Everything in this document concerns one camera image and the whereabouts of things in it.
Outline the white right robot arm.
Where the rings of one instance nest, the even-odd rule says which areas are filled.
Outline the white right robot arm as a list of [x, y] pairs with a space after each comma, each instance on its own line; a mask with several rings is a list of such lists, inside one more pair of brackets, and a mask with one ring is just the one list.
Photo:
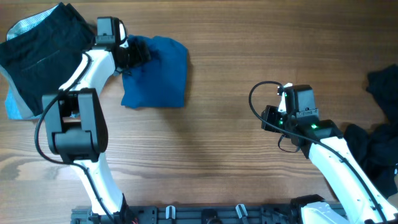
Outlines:
[[315, 110], [288, 114], [267, 106], [258, 116], [266, 131], [281, 133], [318, 168], [337, 196], [344, 215], [318, 195], [292, 201], [297, 223], [397, 223], [397, 209], [375, 188], [352, 156], [342, 132]]

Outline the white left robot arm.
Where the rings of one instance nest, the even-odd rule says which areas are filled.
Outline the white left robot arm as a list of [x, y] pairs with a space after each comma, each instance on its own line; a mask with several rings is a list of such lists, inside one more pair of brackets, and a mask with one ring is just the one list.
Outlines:
[[58, 93], [42, 97], [43, 113], [36, 126], [45, 125], [52, 154], [59, 164], [70, 166], [79, 176], [91, 201], [88, 221], [132, 223], [134, 214], [111, 174], [105, 151], [108, 129], [98, 91], [116, 71], [137, 67], [151, 59], [148, 46], [139, 40], [121, 44], [97, 43], [81, 53], [82, 59]]

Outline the blue polo shirt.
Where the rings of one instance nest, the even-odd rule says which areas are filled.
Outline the blue polo shirt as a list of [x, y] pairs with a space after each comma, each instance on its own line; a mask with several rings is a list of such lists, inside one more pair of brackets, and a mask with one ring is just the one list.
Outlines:
[[146, 44], [151, 60], [122, 75], [123, 106], [129, 108], [181, 108], [185, 106], [188, 49], [168, 37], [130, 35], [128, 44]]

